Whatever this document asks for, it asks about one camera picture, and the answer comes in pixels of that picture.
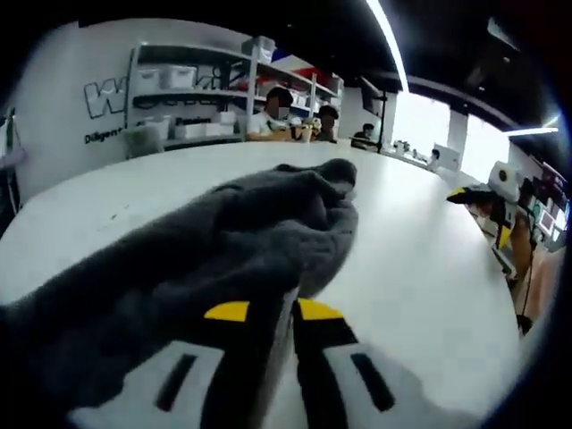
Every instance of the ceiling light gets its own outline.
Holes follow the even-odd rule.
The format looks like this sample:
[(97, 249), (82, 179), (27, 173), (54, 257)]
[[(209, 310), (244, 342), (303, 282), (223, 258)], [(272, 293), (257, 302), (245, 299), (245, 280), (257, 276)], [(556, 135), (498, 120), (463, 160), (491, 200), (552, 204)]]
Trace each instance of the ceiling light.
[(558, 122), (558, 119), (560, 119), (560, 115), (557, 114), (556, 116), (554, 116), (552, 119), (550, 119), (548, 122), (546, 122), (543, 127), (550, 127), (551, 125), (554, 125), (556, 122)]
[(393, 31), (391, 31), (390, 22), (387, 20), (387, 16), (385, 16), (385, 12), (379, 4), (379, 0), (366, 0), (366, 3), (374, 14), (374, 17), (377, 19), (377, 23), (382, 28), (383, 35), (385, 36), (387, 45), (390, 48), (391, 56), (393, 57), (393, 62), (397, 68), (397, 74), (400, 77), (401, 89), (403, 92), (409, 92), (408, 78), (405, 74), (405, 67), (403, 66), (403, 60), (401, 59), (400, 49), (397, 46), (397, 40), (395, 40)]
[(549, 134), (551, 132), (558, 132), (558, 128), (529, 128), (527, 130), (506, 131), (503, 132), (503, 134), (507, 137), (517, 137), (533, 136), (534, 134)]

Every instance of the computer monitor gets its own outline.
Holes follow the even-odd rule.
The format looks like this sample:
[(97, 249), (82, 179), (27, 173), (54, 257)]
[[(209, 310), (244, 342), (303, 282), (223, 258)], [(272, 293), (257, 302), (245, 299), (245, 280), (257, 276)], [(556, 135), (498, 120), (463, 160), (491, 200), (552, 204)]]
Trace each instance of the computer monitor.
[(548, 210), (542, 210), (537, 225), (540, 231), (542, 231), (548, 237), (552, 236), (552, 232), (554, 231), (554, 218), (551, 216)]
[(369, 80), (360, 79), (361, 102), (364, 110), (375, 116), (382, 116), (383, 94)]

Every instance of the white table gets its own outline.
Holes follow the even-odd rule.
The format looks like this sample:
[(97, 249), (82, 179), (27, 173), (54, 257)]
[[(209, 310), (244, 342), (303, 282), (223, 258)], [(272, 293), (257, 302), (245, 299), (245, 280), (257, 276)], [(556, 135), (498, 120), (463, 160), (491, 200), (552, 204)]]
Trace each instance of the white table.
[[(13, 301), (123, 234), (242, 174), (346, 157), (357, 167), (357, 237), (318, 299), (363, 342), (423, 381), (435, 403), (483, 415), (518, 367), (509, 290), (464, 206), (435, 174), (330, 143), (199, 147), (90, 172), (34, 197), (0, 240), (0, 298)], [(305, 427), (294, 357), (266, 427)]]

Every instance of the person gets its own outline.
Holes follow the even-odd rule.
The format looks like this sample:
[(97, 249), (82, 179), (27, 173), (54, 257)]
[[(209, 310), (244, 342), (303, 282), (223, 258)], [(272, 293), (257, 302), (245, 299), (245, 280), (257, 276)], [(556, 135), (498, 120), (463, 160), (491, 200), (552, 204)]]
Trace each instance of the person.
[(318, 112), (318, 118), (322, 123), (322, 129), (314, 137), (315, 141), (329, 141), (330, 143), (337, 143), (333, 137), (333, 126), (340, 116), (338, 111), (332, 105), (323, 105)]
[(351, 146), (358, 147), (360, 149), (365, 149), (367, 145), (374, 146), (374, 142), (367, 143), (365, 141), (362, 141), (362, 140), (369, 140), (372, 137), (373, 132), (374, 132), (374, 125), (372, 123), (364, 123), (362, 131), (358, 131), (356, 134), (354, 134), (354, 137), (351, 140)]
[(439, 152), (439, 150), (433, 149), (431, 151), (431, 159), (427, 163), (427, 167), (429, 168), (429, 170), (434, 172), (435, 170), (437, 170), (437, 168), (439, 168), (439, 166), (440, 166), (439, 158), (440, 157), (441, 157), (441, 152)]
[(292, 139), (290, 106), (292, 94), (282, 87), (272, 88), (266, 95), (265, 108), (248, 123), (249, 141), (287, 141)]

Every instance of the ceiling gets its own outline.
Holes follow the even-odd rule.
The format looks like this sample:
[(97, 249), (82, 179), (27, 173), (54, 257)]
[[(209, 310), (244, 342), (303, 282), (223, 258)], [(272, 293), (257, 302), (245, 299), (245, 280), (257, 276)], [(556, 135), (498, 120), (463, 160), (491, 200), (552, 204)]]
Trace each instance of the ceiling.
[[(493, 16), (498, 22), (506, 22), (499, 7), (503, 2), (380, 0), (408, 76), (438, 82), (455, 89), (454, 94), (460, 92), (481, 100), (507, 116), (512, 126), (539, 126), (558, 112), (558, 106), (548, 96), (549, 86), (543, 81), (540, 63), (524, 54), (523, 49), (519, 52), (487, 31)], [(9, 59), (13, 64), (21, 63), (26, 43), (32, 43), (43, 31), (65, 22), (80, 20), (89, 25), (128, 17), (165, 17), (262, 34), (310, 63), (340, 74), (350, 85), (357, 82), (357, 76), (366, 75), (379, 88), (400, 88), (395, 79), (383, 77), (383, 72), (395, 72), (395, 66), (365, 0), (290, 0), (273, 6), (267, 0), (254, 0), (224, 8), (224, 13), (218, 4), (193, 4), (188, 10), (176, 9), (169, 13), (115, 13), (105, 8), (88, 12), (52, 9), (45, 15), (41, 27), (21, 31), (19, 40), (23, 48)], [(14, 70), (17, 71), (4, 67), (2, 73), (13, 76)], [(510, 128), (497, 115), (467, 103), (465, 98), (451, 91), (423, 85), (412, 85), (411, 89), (442, 99), (459, 111), (479, 114), (500, 128)], [(553, 150), (563, 144), (562, 134), (513, 141), (527, 153), (563, 171), (566, 165), (559, 159), (558, 151)]]

